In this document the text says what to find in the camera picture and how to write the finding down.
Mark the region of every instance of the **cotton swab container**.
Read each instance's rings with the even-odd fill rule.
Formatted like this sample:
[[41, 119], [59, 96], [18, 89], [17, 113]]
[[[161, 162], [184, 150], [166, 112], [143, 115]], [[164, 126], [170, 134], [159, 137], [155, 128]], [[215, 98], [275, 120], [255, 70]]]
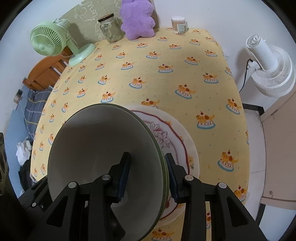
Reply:
[[186, 32], [186, 19], [184, 17], [171, 17], [172, 28], [175, 34], [183, 34]]

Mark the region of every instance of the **floor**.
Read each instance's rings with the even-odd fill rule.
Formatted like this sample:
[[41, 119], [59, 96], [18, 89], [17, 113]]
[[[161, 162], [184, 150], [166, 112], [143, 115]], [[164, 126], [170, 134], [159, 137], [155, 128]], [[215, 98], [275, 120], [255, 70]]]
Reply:
[[29, 88], [23, 86], [22, 91], [23, 94], [19, 105], [17, 106], [16, 110], [12, 110], [11, 112], [8, 127], [4, 137], [5, 151], [7, 155], [7, 162], [9, 165], [9, 178], [17, 197], [20, 196], [22, 186], [20, 184], [20, 178], [18, 175], [20, 165], [15, 154], [17, 151], [17, 143], [24, 141], [24, 139], [28, 136], [27, 129], [24, 123], [23, 111], [27, 105]]
[[247, 120], [250, 144], [250, 176], [245, 207], [256, 219], [259, 203], [263, 194], [266, 170], [265, 139], [259, 113], [244, 110]]

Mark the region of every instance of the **blue plaid blanket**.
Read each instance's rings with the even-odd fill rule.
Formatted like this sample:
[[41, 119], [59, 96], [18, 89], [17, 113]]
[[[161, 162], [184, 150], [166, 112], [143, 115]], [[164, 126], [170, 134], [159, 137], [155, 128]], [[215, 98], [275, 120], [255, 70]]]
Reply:
[[43, 91], [29, 90], [28, 102], [24, 111], [24, 121], [27, 131], [30, 134], [31, 141], [33, 140], [32, 138], [35, 138], [37, 125], [50, 93], [51, 90], [49, 89]]

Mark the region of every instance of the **purple plush toy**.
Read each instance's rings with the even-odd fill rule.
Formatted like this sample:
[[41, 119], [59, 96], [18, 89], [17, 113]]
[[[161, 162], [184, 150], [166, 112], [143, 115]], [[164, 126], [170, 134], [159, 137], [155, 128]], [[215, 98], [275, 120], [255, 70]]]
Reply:
[[129, 40], [155, 36], [155, 22], [151, 17], [153, 5], [148, 0], [122, 0], [121, 4], [121, 30]]

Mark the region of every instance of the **ceramic plate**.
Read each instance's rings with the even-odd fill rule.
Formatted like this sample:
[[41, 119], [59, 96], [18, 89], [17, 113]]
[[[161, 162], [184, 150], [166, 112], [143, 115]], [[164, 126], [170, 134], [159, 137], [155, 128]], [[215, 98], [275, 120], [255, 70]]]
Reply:
[[165, 209], [168, 167], [152, 132], [128, 109], [95, 104], [66, 121], [49, 154], [49, 191], [54, 200], [71, 181], [94, 181], [118, 164], [124, 151], [131, 154], [126, 201], [112, 210], [126, 232], [121, 241], [142, 240]]
[[[185, 168], [187, 174], [199, 177], [199, 160], [194, 142], [182, 124], [168, 113], [148, 106], [127, 107], [140, 117], [156, 138], [163, 154], [172, 153], [175, 162]], [[177, 205], [169, 194], [165, 210], [157, 227], [170, 224], [185, 210], [185, 204]]]

